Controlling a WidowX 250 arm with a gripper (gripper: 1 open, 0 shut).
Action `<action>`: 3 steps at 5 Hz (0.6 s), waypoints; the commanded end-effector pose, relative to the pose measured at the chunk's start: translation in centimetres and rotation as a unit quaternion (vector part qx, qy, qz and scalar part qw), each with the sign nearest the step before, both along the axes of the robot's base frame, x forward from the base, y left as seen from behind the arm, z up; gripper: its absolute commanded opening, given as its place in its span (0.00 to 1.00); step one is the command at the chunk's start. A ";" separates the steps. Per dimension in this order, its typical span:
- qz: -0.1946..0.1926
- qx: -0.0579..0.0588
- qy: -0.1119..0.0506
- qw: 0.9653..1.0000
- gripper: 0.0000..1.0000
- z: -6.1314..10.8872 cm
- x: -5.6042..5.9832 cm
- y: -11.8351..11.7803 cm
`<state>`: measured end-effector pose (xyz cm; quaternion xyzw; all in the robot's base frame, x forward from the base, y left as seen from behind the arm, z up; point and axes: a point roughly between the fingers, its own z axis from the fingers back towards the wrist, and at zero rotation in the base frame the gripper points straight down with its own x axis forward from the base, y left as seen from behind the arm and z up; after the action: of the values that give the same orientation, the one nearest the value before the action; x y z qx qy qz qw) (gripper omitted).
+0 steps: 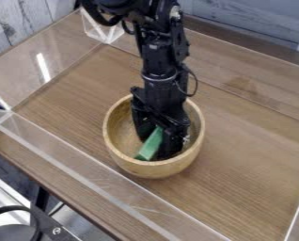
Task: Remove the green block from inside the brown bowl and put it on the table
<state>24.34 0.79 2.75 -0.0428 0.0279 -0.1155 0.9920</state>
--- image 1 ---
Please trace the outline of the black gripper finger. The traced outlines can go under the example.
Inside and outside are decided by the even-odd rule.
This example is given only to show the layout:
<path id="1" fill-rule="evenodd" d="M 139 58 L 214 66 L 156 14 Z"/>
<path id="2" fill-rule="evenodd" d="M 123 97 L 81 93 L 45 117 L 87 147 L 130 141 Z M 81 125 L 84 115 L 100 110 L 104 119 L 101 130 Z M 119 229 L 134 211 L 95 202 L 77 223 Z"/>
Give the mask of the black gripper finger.
<path id="1" fill-rule="evenodd" d="M 156 157 L 159 160 L 172 158 L 183 149 L 190 124 L 162 126 L 162 144 Z"/>
<path id="2" fill-rule="evenodd" d="M 132 120 L 139 139 L 144 141 L 152 134 L 156 124 L 151 120 L 151 114 L 140 104 L 131 103 Z"/>

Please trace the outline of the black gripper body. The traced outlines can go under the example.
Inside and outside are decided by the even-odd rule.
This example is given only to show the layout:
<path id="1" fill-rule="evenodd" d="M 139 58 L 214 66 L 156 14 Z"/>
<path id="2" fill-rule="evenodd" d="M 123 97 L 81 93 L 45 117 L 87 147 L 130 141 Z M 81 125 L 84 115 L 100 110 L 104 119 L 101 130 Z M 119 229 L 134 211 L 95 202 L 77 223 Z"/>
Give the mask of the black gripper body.
<path id="1" fill-rule="evenodd" d="M 190 124 L 183 108 L 191 96 L 188 90 L 188 74 L 172 73 L 167 76 L 142 75 L 143 87 L 132 87 L 132 103 L 140 104 L 151 114 L 158 126 Z"/>

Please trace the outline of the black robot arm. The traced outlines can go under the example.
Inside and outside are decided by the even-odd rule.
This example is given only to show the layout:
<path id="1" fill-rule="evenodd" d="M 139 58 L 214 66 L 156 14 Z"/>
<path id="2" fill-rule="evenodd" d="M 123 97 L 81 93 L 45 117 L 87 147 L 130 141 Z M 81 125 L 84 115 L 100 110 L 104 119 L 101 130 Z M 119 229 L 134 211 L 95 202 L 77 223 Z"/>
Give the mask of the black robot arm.
<path id="1" fill-rule="evenodd" d="M 143 86 L 132 87 L 132 120 L 143 147 L 142 161 L 176 155 L 188 138 L 190 118 L 183 104 L 196 92 L 188 89 L 195 76 L 184 64 L 190 42 L 178 0 L 80 0 L 93 20 L 120 24 L 136 38 L 143 61 Z"/>

